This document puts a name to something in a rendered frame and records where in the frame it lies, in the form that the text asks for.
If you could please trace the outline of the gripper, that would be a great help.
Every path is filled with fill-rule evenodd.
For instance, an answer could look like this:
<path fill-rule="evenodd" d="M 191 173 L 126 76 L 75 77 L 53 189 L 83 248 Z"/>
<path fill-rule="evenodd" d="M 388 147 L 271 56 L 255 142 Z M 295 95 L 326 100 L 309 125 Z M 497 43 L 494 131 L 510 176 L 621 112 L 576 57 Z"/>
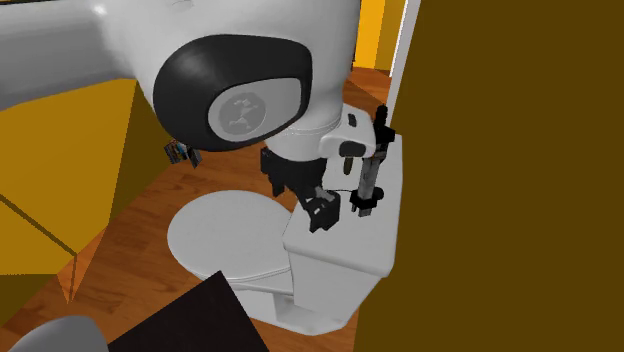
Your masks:
<path fill-rule="evenodd" d="M 281 195 L 286 188 L 295 193 L 307 213 L 309 231 L 331 228 L 339 220 L 340 195 L 321 188 L 327 160 L 291 161 L 280 157 L 268 147 L 260 151 L 261 172 L 268 177 L 272 195 Z"/>

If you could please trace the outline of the black grey upright tool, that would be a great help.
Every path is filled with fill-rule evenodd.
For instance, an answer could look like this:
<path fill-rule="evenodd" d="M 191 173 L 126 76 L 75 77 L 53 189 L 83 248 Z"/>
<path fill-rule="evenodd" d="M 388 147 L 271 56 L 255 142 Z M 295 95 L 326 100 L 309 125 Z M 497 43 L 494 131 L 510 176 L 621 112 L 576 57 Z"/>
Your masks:
<path fill-rule="evenodd" d="M 376 138 L 376 149 L 369 158 L 363 158 L 359 186 L 350 196 L 351 210 L 358 212 L 359 217 L 370 216 L 379 200 L 384 197 L 382 188 L 376 186 L 380 165 L 387 157 L 390 143 L 395 141 L 396 131 L 387 126 L 388 107 L 379 105 L 375 113 L 373 129 Z"/>

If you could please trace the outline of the white toilet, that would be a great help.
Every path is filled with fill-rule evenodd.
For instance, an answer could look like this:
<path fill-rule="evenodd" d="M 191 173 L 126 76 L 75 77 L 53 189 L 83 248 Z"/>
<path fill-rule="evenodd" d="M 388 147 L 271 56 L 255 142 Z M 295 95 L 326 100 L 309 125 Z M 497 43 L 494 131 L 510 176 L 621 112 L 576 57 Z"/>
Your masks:
<path fill-rule="evenodd" d="M 390 142 L 375 180 L 383 197 L 371 213 L 353 210 L 363 163 L 350 174 L 329 160 L 323 183 L 340 197 L 337 222 L 310 229 L 301 207 L 271 197 L 223 190 L 202 195 L 173 217 L 167 243 L 188 272 L 205 280 L 220 272 L 247 315 L 308 336 L 344 328 L 396 256 L 403 186 L 403 139 Z"/>

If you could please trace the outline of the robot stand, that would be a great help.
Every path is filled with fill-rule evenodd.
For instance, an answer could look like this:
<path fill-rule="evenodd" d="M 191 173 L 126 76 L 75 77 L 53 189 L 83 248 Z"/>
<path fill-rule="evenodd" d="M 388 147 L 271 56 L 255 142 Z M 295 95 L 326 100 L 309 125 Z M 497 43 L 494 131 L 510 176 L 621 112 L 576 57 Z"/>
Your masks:
<path fill-rule="evenodd" d="M 110 352 L 270 352 L 218 271 L 108 344 Z"/>

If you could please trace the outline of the white door frame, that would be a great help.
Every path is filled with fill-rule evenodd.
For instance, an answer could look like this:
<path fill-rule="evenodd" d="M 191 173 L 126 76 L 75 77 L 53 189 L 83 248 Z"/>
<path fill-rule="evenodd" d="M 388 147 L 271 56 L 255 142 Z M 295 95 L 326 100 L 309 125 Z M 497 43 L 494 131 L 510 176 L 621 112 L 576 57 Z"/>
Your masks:
<path fill-rule="evenodd" d="M 414 27 L 417 22 L 421 0 L 406 0 L 403 9 L 403 15 L 399 28 L 399 36 L 397 38 L 395 53 L 391 67 L 391 85 L 388 91 L 386 106 L 388 108 L 388 117 L 386 125 L 392 127 L 395 118 L 393 117 L 396 110 L 397 100 L 399 96 L 401 80 L 404 74 L 409 49 L 411 45 Z"/>

